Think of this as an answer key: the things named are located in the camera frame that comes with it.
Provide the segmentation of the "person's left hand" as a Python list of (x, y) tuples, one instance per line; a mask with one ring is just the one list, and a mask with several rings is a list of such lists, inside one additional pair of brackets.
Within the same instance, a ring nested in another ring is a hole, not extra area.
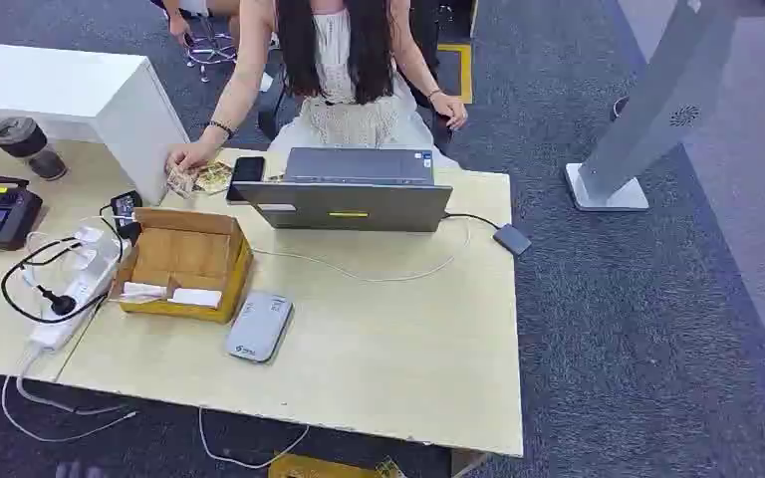
[(437, 90), (428, 96), (433, 109), (446, 118), (446, 127), (451, 130), (461, 129), (468, 120), (468, 112), (458, 97), (450, 96)]

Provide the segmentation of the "person's right hand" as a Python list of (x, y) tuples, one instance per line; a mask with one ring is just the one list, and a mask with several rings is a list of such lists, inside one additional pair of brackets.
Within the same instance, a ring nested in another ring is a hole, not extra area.
[(197, 170), (207, 165), (218, 153), (219, 146), (203, 141), (173, 145), (165, 161), (165, 172)]

